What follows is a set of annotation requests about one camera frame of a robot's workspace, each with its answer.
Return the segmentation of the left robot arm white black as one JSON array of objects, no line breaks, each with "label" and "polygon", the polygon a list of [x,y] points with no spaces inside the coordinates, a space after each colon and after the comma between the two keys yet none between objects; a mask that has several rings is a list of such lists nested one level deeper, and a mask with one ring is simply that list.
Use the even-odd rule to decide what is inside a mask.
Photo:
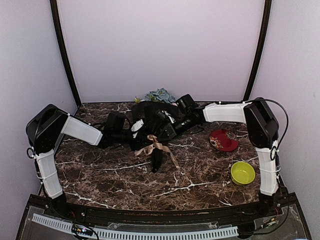
[{"label": "left robot arm white black", "polygon": [[71,208],[59,180],[55,157],[64,136],[85,142],[100,149],[115,144],[129,145],[135,151],[150,140],[139,129],[125,128],[130,120],[119,111],[111,112],[104,122],[91,124],[74,115],[48,104],[26,125],[30,147],[27,155],[34,159],[44,195],[51,210],[60,218],[67,218]]}]

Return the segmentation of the blue hydrangea flower stem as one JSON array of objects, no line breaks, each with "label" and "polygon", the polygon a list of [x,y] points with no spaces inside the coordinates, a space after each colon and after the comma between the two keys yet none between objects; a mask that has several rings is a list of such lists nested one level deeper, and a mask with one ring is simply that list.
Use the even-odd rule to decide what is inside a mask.
[{"label": "blue hydrangea flower stem", "polygon": [[176,102],[176,98],[171,95],[165,88],[158,88],[157,90],[152,90],[148,92],[144,99],[146,101],[151,102],[161,102],[161,103],[167,103],[172,104]]}]

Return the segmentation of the black wrapping paper sheet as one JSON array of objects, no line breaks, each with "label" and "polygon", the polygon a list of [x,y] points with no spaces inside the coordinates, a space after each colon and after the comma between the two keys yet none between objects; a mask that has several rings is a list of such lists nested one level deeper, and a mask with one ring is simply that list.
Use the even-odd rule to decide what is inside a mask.
[{"label": "black wrapping paper sheet", "polygon": [[[166,110],[169,114],[171,114],[175,120],[179,116],[179,109],[177,106],[169,103],[163,102],[154,102],[154,101],[142,101],[140,103],[135,104],[131,109],[132,118],[134,123],[143,120],[144,125],[138,131],[137,136],[148,136],[154,135],[157,137],[160,128],[163,125],[170,123],[169,121],[161,120],[157,115],[157,110]],[[158,141],[159,143],[167,146],[168,141]],[[152,141],[147,140],[147,146],[152,144]],[[151,171],[156,173],[163,162],[163,153],[166,153],[161,150],[155,149],[154,152],[149,155],[151,159]]]}]

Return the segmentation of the beige satin ribbon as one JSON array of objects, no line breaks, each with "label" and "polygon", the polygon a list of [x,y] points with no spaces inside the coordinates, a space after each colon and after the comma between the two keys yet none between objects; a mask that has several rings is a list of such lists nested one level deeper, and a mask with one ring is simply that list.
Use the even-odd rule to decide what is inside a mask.
[{"label": "beige satin ribbon", "polygon": [[157,149],[157,150],[163,151],[165,153],[169,153],[170,159],[172,160],[175,167],[177,169],[180,169],[180,165],[179,165],[176,157],[174,156],[174,154],[172,153],[172,151],[170,150],[170,148],[168,146],[165,146],[162,143],[158,142],[157,137],[152,134],[149,134],[147,136],[147,140],[152,141],[152,144],[147,145],[139,150],[136,150],[134,152],[134,155],[136,157],[140,156],[141,154],[144,154],[146,156],[150,156],[154,152],[154,150]]}]

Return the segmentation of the white pink flower bunch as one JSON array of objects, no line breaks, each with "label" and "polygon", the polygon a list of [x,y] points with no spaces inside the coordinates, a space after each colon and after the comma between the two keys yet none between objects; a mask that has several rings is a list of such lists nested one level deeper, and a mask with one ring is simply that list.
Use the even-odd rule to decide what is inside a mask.
[{"label": "white pink flower bunch", "polygon": [[141,100],[139,97],[137,97],[137,96],[134,98],[134,102],[135,102],[135,103],[140,103],[141,101],[142,101],[142,100]]}]

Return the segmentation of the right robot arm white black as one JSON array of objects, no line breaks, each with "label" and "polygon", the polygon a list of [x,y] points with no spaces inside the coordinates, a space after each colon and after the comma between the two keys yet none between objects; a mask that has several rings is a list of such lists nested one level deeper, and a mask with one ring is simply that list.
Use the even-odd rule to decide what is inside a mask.
[{"label": "right robot arm white black", "polygon": [[190,128],[203,123],[235,122],[247,126],[248,138],[255,147],[259,160],[260,192],[255,213],[266,217],[274,210],[276,195],[280,185],[279,147],[283,140],[279,137],[279,122],[269,103],[271,100],[258,97],[236,103],[211,103],[199,106],[187,94],[177,101],[178,109],[184,118],[172,118],[164,110],[157,110],[155,115],[161,119],[157,131],[159,142],[168,142]]}]

